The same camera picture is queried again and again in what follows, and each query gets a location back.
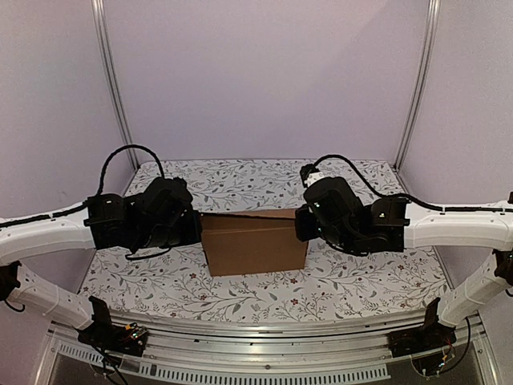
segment metal rail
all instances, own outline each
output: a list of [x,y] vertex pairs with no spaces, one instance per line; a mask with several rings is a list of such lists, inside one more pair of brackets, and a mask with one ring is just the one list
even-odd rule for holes
[[411,100],[410,110],[406,118],[406,125],[402,133],[401,143],[397,155],[395,156],[394,169],[400,171],[410,146],[411,136],[414,132],[415,122],[417,121],[418,111],[422,102],[422,94],[426,86],[427,73],[430,66],[431,54],[433,52],[434,37],[438,24],[438,14],[440,11],[440,0],[430,0],[427,20],[426,33],[424,34],[424,44],[422,47],[422,56],[418,68],[417,81],[415,83],[414,95]]
[[[132,139],[130,128],[128,127],[127,116],[123,107],[123,101],[121,100],[121,92],[119,91],[118,79],[115,74],[103,0],[92,0],[92,6],[99,50],[102,56],[103,70],[105,71],[109,93],[111,94],[112,107],[114,108],[115,118],[118,123],[119,134],[121,135],[123,144],[133,144],[134,140]],[[131,167],[134,171],[137,171],[140,167],[137,154],[133,149],[130,149],[127,151],[127,155]]]

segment lavender wall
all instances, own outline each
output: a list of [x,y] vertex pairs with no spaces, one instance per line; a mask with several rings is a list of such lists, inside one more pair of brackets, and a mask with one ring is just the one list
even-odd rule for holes
[[[121,145],[92,19],[91,2],[0,2],[0,216],[59,209],[95,192],[99,170]],[[120,156],[107,189],[120,192],[131,172]],[[26,263],[70,290],[91,252]],[[48,321],[0,304],[0,383],[27,385]]]
[[163,158],[393,159],[428,1],[105,6],[133,136]]
[[[433,60],[402,175],[431,201],[483,203],[513,190],[513,2],[442,2]],[[488,250],[444,248],[460,283]],[[481,312],[504,383],[513,378],[513,305]]]

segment patterned table surface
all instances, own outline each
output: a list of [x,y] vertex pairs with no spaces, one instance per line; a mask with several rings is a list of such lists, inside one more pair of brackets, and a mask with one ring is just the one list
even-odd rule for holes
[[[164,162],[167,176],[188,182],[202,212],[294,208],[302,205],[299,170],[307,160],[196,160]],[[357,161],[383,193],[402,191],[386,162]],[[340,160],[320,169],[343,176],[369,204],[375,197]],[[143,164],[128,195],[158,176]],[[447,290],[431,248],[351,257],[311,241],[303,270],[211,278],[201,245],[176,248],[162,257],[128,262],[125,249],[96,253],[81,294],[113,309],[166,317],[222,322],[312,322],[417,310]]]

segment table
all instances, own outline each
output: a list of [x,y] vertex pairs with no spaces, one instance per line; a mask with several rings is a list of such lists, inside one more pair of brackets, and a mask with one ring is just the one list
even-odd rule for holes
[[[167,176],[188,182],[202,212],[295,208],[302,205],[301,166],[311,160],[165,161]],[[384,161],[355,161],[383,193],[402,191]],[[346,178],[364,204],[376,197],[340,160],[327,160],[327,176]],[[127,195],[141,193],[158,176],[143,164]],[[319,322],[365,318],[423,308],[448,290],[432,248],[352,257],[311,241],[303,270],[211,278],[201,245],[129,262],[125,249],[96,253],[80,293],[123,312],[213,322]]]

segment cardboard box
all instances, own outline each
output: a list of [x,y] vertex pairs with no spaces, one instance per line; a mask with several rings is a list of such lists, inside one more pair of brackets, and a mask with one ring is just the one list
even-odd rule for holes
[[308,242],[296,238],[295,209],[205,213],[201,243],[213,277],[305,268]]

